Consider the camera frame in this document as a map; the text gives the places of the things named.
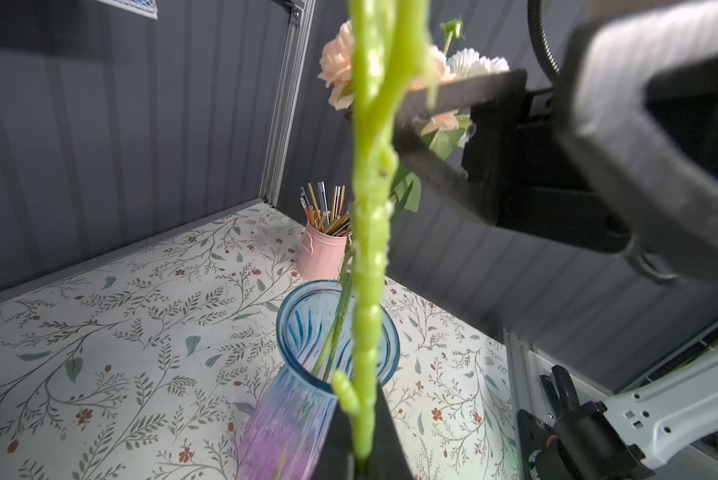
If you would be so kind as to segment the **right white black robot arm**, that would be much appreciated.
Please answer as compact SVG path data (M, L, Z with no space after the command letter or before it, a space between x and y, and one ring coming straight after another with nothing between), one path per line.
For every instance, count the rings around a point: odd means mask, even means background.
M602 1L549 50L526 5L549 86L523 69L412 93L394 144L405 167L477 220L619 257L666 289L718 288L718 1ZM517 412L519 468L537 479L643 479L718 431L718 348L654 383L581 402L559 361L523 372L545 398Z

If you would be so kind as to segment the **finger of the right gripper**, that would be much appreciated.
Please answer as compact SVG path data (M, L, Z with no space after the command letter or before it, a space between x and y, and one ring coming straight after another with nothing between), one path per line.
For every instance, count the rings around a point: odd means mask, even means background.
M425 146L413 129L396 128L393 146L400 163L433 190L486 225L496 225L499 202L484 183L468 180Z
M441 83L432 105L428 103L427 90L409 91L395 116L395 127L403 128L416 119L494 102L516 93L522 94L527 77L525 69L517 69Z

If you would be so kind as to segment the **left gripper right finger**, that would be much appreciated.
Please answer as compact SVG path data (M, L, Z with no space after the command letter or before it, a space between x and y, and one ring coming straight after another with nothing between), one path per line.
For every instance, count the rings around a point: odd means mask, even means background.
M413 480L404 455L382 386L377 384L373 449L369 457L367 478L375 480Z

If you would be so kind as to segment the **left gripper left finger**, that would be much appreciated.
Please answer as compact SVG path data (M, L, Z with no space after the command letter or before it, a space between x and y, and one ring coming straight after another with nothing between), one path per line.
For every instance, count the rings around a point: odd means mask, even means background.
M351 423L349 417L337 407L311 479L350 480L353 478L354 456Z

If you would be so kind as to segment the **cream peach rose stem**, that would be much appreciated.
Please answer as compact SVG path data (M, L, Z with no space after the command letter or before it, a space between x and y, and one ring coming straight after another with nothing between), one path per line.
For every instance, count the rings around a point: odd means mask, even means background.
M322 49L319 64L321 73L318 78L325 81L325 86L331 88L329 105L335 110L346 110L354 100L352 80L352 58L355 50L355 38L351 21L345 21L339 29L336 37L328 42ZM429 53L433 62L434 72L437 80L450 82L455 75L447 66L444 53L436 46L429 46ZM420 77L414 80L409 90L423 90L427 87L427 81ZM435 131L451 131L459 128L456 118L456 111L449 111L433 116L423 127L421 135L427 135Z

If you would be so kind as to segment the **white poppy flower stem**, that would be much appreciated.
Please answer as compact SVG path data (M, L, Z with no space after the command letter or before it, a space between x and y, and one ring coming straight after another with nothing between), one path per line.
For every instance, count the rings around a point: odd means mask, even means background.
M452 55L448 55L447 52L452 41L464 37L463 22L460 19L454 19L443 23L441 28L445 35L445 46L440 50L446 57L447 66L450 67L450 70L455 75L455 79L452 81L482 75L498 74L509 70L509 64L505 58L488 58L473 48L464 48L456 51ZM421 135L423 127L425 127L431 118L416 120L414 126L418 136L423 140L426 146L442 160L448 159L455 150L464 148L476 130L476 126L468 115L456 111L459 128L446 132L435 131L427 135ZM391 183L389 198L389 206L392 212L391 219L395 220L402 210L416 211L420 204L421 195L422 181L406 167L399 167ZM314 376L324 381L326 381L333 372L339 338L343 333L343 325L349 312L349 300L353 288L350 273L352 257L353 252L351 248L346 247L343 264L338 277L339 284L343 291L340 295L335 318L327 334L325 344L321 347L317 360L311 369L311 373Z

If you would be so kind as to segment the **floral patterned table mat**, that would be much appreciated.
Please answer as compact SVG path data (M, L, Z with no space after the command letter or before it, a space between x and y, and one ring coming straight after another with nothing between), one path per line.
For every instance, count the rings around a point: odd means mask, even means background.
M0 479L235 479L301 226L264 205L0 298ZM387 280L417 479L514 479L505 347Z

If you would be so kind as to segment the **pink pencil cup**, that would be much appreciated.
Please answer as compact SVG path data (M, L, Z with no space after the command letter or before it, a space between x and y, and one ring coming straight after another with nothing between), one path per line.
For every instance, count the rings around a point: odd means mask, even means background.
M336 280L346 247L346 237L330 236L306 224L296 269L306 281Z

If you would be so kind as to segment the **blue purple glass vase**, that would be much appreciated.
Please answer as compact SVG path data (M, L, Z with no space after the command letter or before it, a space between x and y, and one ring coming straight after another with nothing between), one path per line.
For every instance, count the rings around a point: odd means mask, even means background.
M241 479L311 479L338 406L331 385L311 373L338 307L336 281L308 282L284 300L276 320L283 367L247 422ZM354 464L353 479L368 479Z

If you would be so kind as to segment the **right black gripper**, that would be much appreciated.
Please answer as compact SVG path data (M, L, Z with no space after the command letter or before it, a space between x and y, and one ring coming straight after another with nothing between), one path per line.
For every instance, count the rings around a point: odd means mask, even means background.
M718 286L718 1L606 3L562 60L527 10L549 87L470 107L491 226Z

